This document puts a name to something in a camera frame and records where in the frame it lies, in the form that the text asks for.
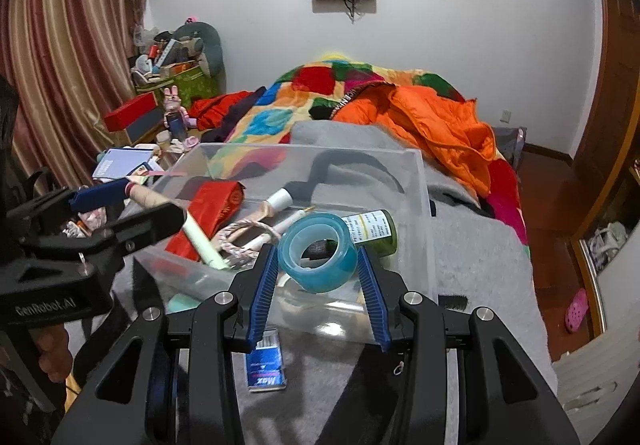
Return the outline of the red rectangular gift box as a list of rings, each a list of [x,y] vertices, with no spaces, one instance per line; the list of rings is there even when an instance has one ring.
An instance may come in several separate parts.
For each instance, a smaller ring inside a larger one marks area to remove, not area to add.
[[[240,182],[212,181],[195,176],[186,182],[177,198],[189,202],[189,213],[204,234],[212,239],[239,211],[244,187]]]

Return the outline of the beige tube red band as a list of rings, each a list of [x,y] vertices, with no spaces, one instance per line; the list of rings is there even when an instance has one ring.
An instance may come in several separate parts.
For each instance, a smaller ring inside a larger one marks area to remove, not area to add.
[[[172,202],[171,199],[151,190],[151,188],[134,182],[128,182],[125,186],[125,193],[129,199],[144,209],[152,209]]]

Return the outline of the green cardboard clutter box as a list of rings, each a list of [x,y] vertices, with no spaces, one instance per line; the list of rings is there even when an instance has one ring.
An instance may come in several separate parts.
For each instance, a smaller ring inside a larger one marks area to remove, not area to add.
[[[135,86],[137,94],[153,93],[158,105],[164,105],[164,90],[172,87],[178,89],[181,105],[189,109],[193,102],[203,98],[214,98],[219,94],[218,81],[215,77],[205,75],[200,66],[166,79]]]

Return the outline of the blue max staples box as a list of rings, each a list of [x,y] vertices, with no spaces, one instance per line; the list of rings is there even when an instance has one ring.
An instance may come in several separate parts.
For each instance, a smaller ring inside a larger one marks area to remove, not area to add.
[[[277,329],[268,328],[254,350],[245,356],[246,385],[250,392],[286,388],[285,368]]]

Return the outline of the colourful patchwork quilt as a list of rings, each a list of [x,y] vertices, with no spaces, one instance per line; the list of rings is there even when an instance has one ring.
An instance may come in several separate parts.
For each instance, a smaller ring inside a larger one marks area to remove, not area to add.
[[[439,75],[422,69],[396,70],[346,58],[297,66],[267,89],[258,89],[231,107],[219,128],[203,134],[210,142],[287,143],[295,122],[330,120],[335,109],[371,83],[432,88],[442,98],[456,102],[476,101],[465,98]],[[502,156],[494,130],[497,155],[489,165],[491,189],[488,197],[477,197],[460,184],[477,204],[488,209],[491,217],[510,226],[521,243],[527,243],[518,178],[509,161]],[[436,161],[427,159],[446,176],[454,179]]]

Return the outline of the green glass spray bottle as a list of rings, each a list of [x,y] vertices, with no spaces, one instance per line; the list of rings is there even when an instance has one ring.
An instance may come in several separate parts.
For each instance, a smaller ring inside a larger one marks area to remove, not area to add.
[[[386,210],[375,210],[344,217],[350,238],[356,246],[371,246],[379,257],[397,251],[397,229]]]

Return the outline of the pale green tube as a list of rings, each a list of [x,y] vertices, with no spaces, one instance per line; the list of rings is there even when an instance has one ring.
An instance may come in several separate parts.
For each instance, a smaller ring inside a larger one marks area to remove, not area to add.
[[[186,211],[186,220],[182,225],[182,231],[186,234],[186,238],[189,239],[191,245],[205,265],[212,269],[227,269],[228,264],[214,248],[212,242],[205,235],[189,211]]]

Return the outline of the blue tape roll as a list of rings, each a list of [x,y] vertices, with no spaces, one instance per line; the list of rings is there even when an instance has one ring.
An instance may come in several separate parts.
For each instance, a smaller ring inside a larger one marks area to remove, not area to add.
[[[332,213],[311,213],[294,223],[278,245],[279,267],[310,293],[347,283],[357,267],[357,249],[345,222]]]

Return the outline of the white cosmetic pen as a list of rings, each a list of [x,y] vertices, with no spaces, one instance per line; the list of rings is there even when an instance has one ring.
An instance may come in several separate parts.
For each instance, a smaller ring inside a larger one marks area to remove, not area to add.
[[[292,211],[286,218],[283,218],[281,221],[273,225],[273,231],[275,231],[279,236],[285,234],[285,232],[297,221],[302,220],[304,217],[308,216],[309,213],[314,211],[314,207],[307,207],[305,209]],[[272,235],[269,231],[265,231],[265,233],[260,234],[254,239],[250,240],[246,243],[242,249],[243,250],[252,250],[258,251],[265,243],[270,243],[272,240]]]

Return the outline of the wooden wardrobe shelf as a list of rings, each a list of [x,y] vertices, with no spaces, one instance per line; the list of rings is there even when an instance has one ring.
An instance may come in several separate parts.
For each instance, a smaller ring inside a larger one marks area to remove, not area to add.
[[[588,239],[597,229],[626,217],[623,193],[632,191],[629,167],[639,155],[639,5],[634,0],[601,0],[602,41],[596,90],[573,161],[593,194],[591,208],[570,239],[586,289],[591,338],[606,329],[603,298]]]

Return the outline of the beige foundation tube white cap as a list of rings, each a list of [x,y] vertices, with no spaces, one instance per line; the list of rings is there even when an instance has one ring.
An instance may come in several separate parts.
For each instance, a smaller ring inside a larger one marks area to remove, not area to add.
[[[259,206],[250,214],[247,214],[243,221],[247,220],[250,222],[262,222],[262,220],[272,218],[277,213],[285,210],[288,207],[293,205],[293,197],[291,194],[284,188],[280,188],[273,194],[271,194],[266,200],[261,202]],[[250,223],[246,226],[243,226],[240,229],[240,232],[247,231],[249,228],[253,227],[253,224]]]

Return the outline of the clear plastic storage box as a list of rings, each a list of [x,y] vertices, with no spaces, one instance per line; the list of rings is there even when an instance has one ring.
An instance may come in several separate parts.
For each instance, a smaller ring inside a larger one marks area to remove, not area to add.
[[[136,253],[163,297],[204,301],[230,288],[259,251],[278,271],[269,326],[367,343],[373,335],[358,277],[358,250],[398,273],[406,288],[437,298],[431,211],[419,150],[304,145],[200,144],[149,192],[189,208],[203,185],[238,185],[238,213],[214,263],[167,251]]]

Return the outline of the teal green tube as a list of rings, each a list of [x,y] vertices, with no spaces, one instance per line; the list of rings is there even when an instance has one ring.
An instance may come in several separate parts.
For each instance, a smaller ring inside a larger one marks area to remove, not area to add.
[[[166,313],[176,314],[186,312],[189,311],[189,309],[196,309],[200,304],[200,301],[190,297],[190,295],[176,293],[167,302]]]

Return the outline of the white tape roll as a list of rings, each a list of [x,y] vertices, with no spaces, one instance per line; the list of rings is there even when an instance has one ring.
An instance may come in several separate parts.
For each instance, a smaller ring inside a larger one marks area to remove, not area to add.
[[[285,291],[303,291],[299,283],[285,272],[279,274],[277,288]]]

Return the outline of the red garment on bed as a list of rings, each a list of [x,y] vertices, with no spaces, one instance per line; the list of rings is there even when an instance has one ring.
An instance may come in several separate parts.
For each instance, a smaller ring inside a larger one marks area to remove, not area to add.
[[[222,94],[213,98],[199,98],[194,100],[188,109],[188,115],[195,121],[195,127],[200,131],[219,128],[222,120],[227,116],[232,106],[248,98],[250,92],[240,91]]]

